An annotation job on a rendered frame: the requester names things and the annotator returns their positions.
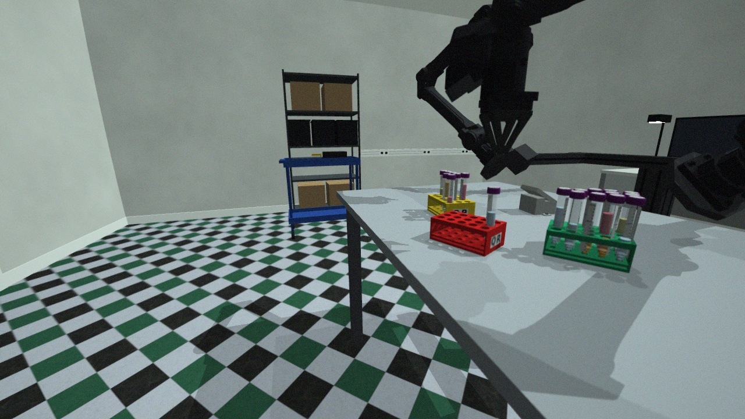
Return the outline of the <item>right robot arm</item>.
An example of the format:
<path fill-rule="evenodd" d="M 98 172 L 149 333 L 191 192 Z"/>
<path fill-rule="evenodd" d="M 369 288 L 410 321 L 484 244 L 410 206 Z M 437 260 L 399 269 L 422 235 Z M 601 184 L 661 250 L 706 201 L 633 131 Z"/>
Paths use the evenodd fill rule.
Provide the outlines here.
<path fill-rule="evenodd" d="M 469 23 L 481 21 L 484 17 L 490 17 L 489 14 L 491 7 L 492 4 L 483 5 L 476 11 L 474 17 L 469 20 Z M 435 88 L 435 83 L 438 77 L 444 73 L 442 70 L 449 66 L 449 64 L 450 46 L 447 45 L 431 63 L 427 64 L 425 68 L 421 68 L 417 73 L 417 97 L 425 100 L 434 107 L 434 109 L 439 112 L 440 116 L 443 116 L 445 120 L 457 130 L 464 148 L 466 150 L 472 150 L 473 153 L 476 154 L 476 157 L 480 159 L 481 163 L 485 166 L 496 154 L 492 154 L 483 127 L 478 123 L 476 124 L 473 121 L 469 121 L 468 118 L 463 116 L 463 114 L 457 110 L 456 107 L 442 97 Z M 429 80 L 431 80 L 431 82 L 429 82 Z"/>

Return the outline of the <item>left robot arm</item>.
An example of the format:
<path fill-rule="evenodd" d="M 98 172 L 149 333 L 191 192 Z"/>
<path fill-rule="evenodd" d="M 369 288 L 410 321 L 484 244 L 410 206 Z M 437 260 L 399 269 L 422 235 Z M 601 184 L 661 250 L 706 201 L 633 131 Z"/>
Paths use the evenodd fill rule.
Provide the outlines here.
<path fill-rule="evenodd" d="M 445 93 L 450 102 L 477 87 L 481 87 L 480 99 L 499 91 L 514 92 L 518 61 L 513 59 L 528 61 L 529 26 L 584 1 L 493 0 L 490 17 L 455 27 L 449 43 L 450 65 L 445 69 Z M 492 63 L 487 63 L 492 39 Z M 705 153 L 677 166 L 719 212 L 745 201 L 745 119 L 738 124 L 734 139 L 742 148 L 717 157 Z"/>

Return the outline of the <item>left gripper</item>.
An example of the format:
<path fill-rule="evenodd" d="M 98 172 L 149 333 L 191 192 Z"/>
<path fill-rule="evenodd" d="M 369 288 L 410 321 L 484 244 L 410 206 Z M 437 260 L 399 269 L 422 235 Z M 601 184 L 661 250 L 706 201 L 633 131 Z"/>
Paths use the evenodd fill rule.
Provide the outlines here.
<path fill-rule="evenodd" d="M 528 61 L 513 61 L 518 61 L 515 91 L 497 92 L 479 100 L 478 104 L 478 107 L 481 107 L 479 118 L 494 154 L 509 153 L 518 135 L 533 115 L 533 101 L 538 101 L 538 92 L 524 92 Z M 513 130 L 516 120 L 518 123 Z M 502 134 L 501 122 L 506 123 Z M 512 130 L 513 133 L 510 135 Z M 506 141 L 509 136 L 509 140 Z"/>

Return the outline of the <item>red tube rack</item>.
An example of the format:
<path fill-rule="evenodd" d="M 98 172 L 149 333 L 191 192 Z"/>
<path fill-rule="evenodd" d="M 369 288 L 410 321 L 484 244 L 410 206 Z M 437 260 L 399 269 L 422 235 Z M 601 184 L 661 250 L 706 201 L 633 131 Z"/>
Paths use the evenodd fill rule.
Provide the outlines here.
<path fill-rule="evenodd" d="M 430 239 L 484 257 L 505 245 L 505 232 L 506 222 L 495 220 L 495 226 L 487 226 L 485 217 L 469 213 L 449 211 L 431 217 Z"/>

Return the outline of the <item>green tube rack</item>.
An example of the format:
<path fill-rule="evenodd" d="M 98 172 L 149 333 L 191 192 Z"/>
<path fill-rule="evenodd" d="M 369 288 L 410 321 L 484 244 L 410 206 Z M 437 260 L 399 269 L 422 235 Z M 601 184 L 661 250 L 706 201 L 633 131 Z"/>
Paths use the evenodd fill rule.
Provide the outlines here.
<path fill-rule="evenodd" d="M 551 257 L 556 257 L 559 259 L 575 261 L 575 262 L 580 262 L 583 264 L 599 266 L 602 268 L 608 268 L 608 269 L 613 269 L 613 270 L 617 270 L 621 272 L 630 273 L 632 260 L 635 255 L 635 250 L 637 246 L 635 240 L 633 240 L 633 242 L 620 241 L 618 240 L 619 236 L 617 236 L 617 232 L 615 232 L 613 239 L 605 239 L 601 237 L 601 233 L 599 233 L 598 226 L 596 226 L 594 236 L 583 235 L 584 226 L 582 226 L 581 224 L 579 224 L 578 226 L 577 233 L 570 233 L 566 231 L 567 222 L 564 222 L 563 226 L 553 226 L 553 222 L 554 220 L 551 219 L 550 225 L 548 225 L 548 228 L 547 228 L 543 255 L 550 255 Z M 552 244 L 550 236 L 561 237 L 560 242 L 556 242 L 556 244 Z M 575 241 L 574 247 L 570 251 L 566 250 L 566 245 L 564 244 L 565 239 L 563 238 L 570 239 L 570 240 L 577 240 Z M 588 254 L 581 253 L 581 250 L 579 250 L 580 248 L 579 241 L 593 243 L 593 247 L 591 248 L 591 250 L 589 250 Z M 605 255 L 604 258 L 599 257 L 598 246 L 595 244 L 610 246 L 611 247 L 610 254 Z M 613 247 L 630 250 L 628 259 L 626 259 L 625 257 L 623 261 L 617 261 Z"/>

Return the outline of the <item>yellow tube rack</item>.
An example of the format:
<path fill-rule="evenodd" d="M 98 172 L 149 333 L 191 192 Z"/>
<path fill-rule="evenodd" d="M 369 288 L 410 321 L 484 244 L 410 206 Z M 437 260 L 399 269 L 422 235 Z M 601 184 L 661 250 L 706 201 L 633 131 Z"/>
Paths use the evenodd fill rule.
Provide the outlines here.
<path fill-rule="evenodd" d="M 476 212 L 476 202 L 469 201 L 467 198 L 465 201 L 461 201 L 458 196 L 457 201 L 454 201 L 454 203 L 447 203 L 447 201 L 442 201 L 441 194 L 428 194 L 428 211 L 434 215 L 440 215 L 444 213 L 440 205 L 445 207 L 445 212 L 458 211 L 472 215 Z"/>

